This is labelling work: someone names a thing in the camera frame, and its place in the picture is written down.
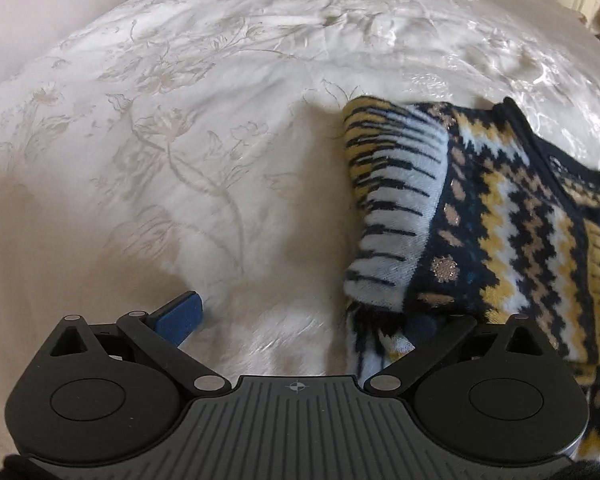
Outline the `navy yellow white knit sweater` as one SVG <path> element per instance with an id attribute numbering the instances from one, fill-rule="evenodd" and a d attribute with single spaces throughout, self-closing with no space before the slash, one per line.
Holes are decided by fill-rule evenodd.
<path id="1" fill-rule="evenodd" d="M 366 380 L 455 315 L 538 323 L 582 387 L 600 462 L 600 171 L 487 110 L 359 96 L 343 111 L 363 232 L 348 267 L 350 367 Z"/>

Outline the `white embroidered bedspread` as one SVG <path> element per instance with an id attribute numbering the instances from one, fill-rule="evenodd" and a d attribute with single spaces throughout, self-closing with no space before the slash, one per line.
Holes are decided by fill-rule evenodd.
<path id="1" fill-rule="evenodd" d="M 347 367 L 341 109 L 486 107 L 600 169 L 600 42 L 550 0 L 128 0 L 0 85 L 0 466 L 59 319 L 187 289 L 227 378 Z"/>

